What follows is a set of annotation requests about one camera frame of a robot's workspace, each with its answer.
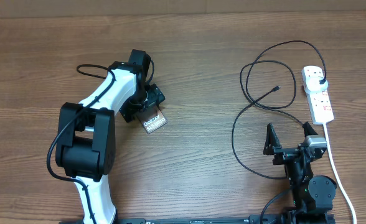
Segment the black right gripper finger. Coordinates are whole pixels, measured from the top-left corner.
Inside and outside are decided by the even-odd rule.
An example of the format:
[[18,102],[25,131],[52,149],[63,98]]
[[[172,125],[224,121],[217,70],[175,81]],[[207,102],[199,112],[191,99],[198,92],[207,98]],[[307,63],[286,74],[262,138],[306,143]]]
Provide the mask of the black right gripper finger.
[[271,123],[266,127],[266,140],[263,149],[264,155],[274,155],[275,152],[282,149],[277,133]]
[[313,129],[313,127],[311,126],[311,124],[309,122],[303,123],[302,128],[303,128],[305,137],[317,135],[317,132]]

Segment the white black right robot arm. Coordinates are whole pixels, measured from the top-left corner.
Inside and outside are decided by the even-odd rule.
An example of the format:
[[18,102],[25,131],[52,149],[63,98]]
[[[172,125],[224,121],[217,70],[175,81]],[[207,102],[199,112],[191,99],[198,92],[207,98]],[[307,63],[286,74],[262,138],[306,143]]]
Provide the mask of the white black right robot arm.
[[[333,208],[337,184],[328,176],[314,175],[311,163],[327,151],[325,137],[318,135],[309,123],[303,125],[304,141],[297,147],[284,149],[270,123],[266,128],[264,155],[273,156],[274,165],[283,165],[289,189],[272,198],[260,215],[262,223],[334,223],[328,214]],[[278,215],[265,217],[268,206],[286,193],[292,193],[293,207],[286,207]]]

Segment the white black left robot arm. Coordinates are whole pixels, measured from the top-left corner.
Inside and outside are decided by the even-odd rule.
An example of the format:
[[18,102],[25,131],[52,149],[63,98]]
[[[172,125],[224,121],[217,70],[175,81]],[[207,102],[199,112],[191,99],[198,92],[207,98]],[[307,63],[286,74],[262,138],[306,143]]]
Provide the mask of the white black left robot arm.
[[83,205],[80,223],[117,223],[108,174],[116,157],[115,117],[138,118],[147,133],[167,123],[159,109],[165,96],[152,83],[154,62],[132,50],[127,62],[106,67],[102,84],[79,103],[65,103],[58,134],[50,145],[47,168],[56,179],[73,182]]

